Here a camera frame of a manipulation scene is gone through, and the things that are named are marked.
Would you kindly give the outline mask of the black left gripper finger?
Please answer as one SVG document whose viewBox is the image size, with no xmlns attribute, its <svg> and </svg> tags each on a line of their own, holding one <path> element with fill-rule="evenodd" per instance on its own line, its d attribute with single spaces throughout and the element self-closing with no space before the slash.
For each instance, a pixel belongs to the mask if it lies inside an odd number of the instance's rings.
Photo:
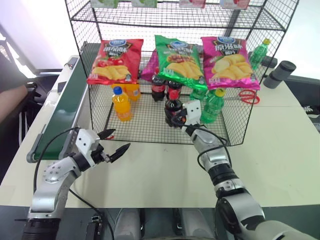
<svg viewBox="0 0 320 240">
<path fill-rule="evenodd" d="M 116 131 L 115 128 L 109 128 L 99 132 L 97 135 L 101 140 L 111 140 L 114 138 L 115 131 Z"/>
<path fill-rule="evenodd" d="M 113 153 L 112 155 L 109 156 L 109 161 L 111 163 L 115 162 L 117 159 L 119 159 L 120 157 L 122 157 L 125 152 L 129 149 L 129 147 L 131 146 L 130 143 L 124 144 L 121 147 L 119 147 L 115 153 Z"/>
</svg>

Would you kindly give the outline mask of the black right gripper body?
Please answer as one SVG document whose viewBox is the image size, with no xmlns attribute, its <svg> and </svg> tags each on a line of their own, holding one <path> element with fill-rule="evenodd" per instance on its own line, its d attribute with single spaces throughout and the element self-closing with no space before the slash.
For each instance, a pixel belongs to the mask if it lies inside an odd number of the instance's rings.
<svg viewBox="0 0 320 240">
<path fill-rule="evenodd" d="M 185 107 L 182 107 L 181 109 L 181 118 L 175 118 L 177 122 L 180 123 L 181 126 L 183 126 L 186 123 L 187 120 L 187 109 Z"/>
</svg>

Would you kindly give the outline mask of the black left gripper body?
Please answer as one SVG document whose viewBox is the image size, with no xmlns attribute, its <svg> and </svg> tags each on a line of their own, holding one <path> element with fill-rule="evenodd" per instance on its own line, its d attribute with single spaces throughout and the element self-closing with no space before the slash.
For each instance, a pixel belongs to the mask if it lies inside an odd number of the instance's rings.
<svg viewBox="0 0 320 240">
<path fill-rule="evenodd" d="M 100 143 L 97 145 L 97 148 L 91 152 L 90 156 L 96 165 L 102 162 L 111 162 L 111 157 L 104 152 L 104 147 Z"/>
</svg>

